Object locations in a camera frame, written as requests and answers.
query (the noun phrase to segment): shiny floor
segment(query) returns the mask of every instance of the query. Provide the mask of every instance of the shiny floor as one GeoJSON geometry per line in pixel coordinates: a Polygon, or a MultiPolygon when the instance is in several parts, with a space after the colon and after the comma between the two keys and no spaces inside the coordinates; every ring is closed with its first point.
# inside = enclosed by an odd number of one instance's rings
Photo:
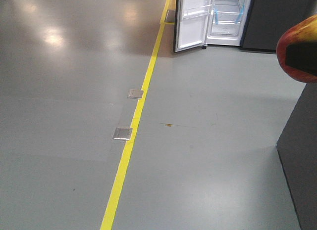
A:
{"type": "MultiPolygon", "coordinates": [[[[1,230],[100,228],[164,3],[0,0],[1,230]]],[[[172,38],[113,229],[298,230],[275,144],[304,84],[274,54],[172,38]]]]}

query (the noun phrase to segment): dark gray cabinet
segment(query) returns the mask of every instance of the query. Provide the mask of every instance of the dark gray cabinet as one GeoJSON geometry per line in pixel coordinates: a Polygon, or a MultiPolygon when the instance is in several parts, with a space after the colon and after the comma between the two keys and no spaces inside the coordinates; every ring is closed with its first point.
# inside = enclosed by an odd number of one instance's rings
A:
{"type": "Polygon", "coordinates": [[[314,13],[316,0],[252,0],[241,47],[275,50],[278,39],[314,13]]]}

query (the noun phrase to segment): black refrigerator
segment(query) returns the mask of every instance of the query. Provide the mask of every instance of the black refrigerator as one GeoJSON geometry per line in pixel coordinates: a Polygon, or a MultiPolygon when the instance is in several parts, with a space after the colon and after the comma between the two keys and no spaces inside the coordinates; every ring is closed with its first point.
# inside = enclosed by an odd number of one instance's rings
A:
{"type": "Polygon", "coordinates": [[[207,45],[275,50],[317,0],[176,0],[174,52],[207,45]]]}

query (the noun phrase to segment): yellow floor line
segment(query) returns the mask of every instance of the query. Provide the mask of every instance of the yellow floor line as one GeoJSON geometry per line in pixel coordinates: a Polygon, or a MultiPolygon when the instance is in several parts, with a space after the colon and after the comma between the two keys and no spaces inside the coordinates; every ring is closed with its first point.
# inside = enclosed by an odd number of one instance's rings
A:
{"type": "MultiPolygon", "coordinates": [[[[166,2],[165,2],[165,7],[164,7],[164,10],[162,12],[162,17],[160,20],[161,22],[162,22],[162,20],[164,21],[164,17],[166,15],[169,2],[170,2],[170,0],[166,0],[166,2]]],[[[119,163],[117,174],[115,176],[115,180],[114,180],[114,183],[112,186],[111,194],[110,194],[110,197],[108,200],[108,204],[106,207],[104,219],[103,219],[102,225],[100,227],[100,230],[111,230],[112,229],[113,221],[115,218],[115,213],[116,213],[116,210],[118,207],[121,191],[122,191],[124,180],[125,180],[125,175],[126,175],[126,172],[127,172],[128,166],[129,166],[130,157],[132,154],[132,149],[133,149],[133,145],[135,142],[135,137],[136,137],[136,134],[138,131],[138,127],[139,127],[145,99],[147,97],[148,88],[150,85],[152,73],[154,71],[154,66],[155,66],[155,63],[156,63],[156,60],[158,57],[159,46],[160,46],[160,42],[161,42],[162,37],[163,37],[164,27],[165,27],[165,25],[160,23],[157,39],[156,39],[156,42],[155,42],[155,45],[153,48],[151,59],[150,59],[148,69],[147,69],[147,72],[145,74],[145,78],[144,78],[143,85],[142,85],[142,90],[144,91],[144,93],[143,93],[142,99],[138,100],[138,103],[137,103],[137,106],[136,106],[136,109],[134,112],[134,116],[132,119],[131,127],[132,127],[133,131],[132,131],[131,139],[125,143],[122,157],[121,157],[121,160],[119,163]]]]}

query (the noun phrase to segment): red apple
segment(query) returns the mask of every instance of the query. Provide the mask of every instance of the red apple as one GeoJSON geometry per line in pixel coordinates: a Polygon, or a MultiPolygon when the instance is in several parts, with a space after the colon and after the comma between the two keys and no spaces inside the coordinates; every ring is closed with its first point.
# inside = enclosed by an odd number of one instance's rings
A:
{"type": "Polygon", "coordinates": [[[310,45],[310,52],[306,53],[309,54],[309,61],[317,61],[317,15],[307,18],[306,20],[286,31],[279,39],[276,47],[278,62],[282,69],[290,77],[303,83],[317,83],[317,67],[315,67],[316,63],[313,62],[314,65],[309,65],[309,71],[314,71],[313,73],[309,73],[307,70],[303,71],[301,69],[294,68],[294,66],[287,65],[289,64],[286,62],[287,49],[290,46],[301,44],[310,45]]]}

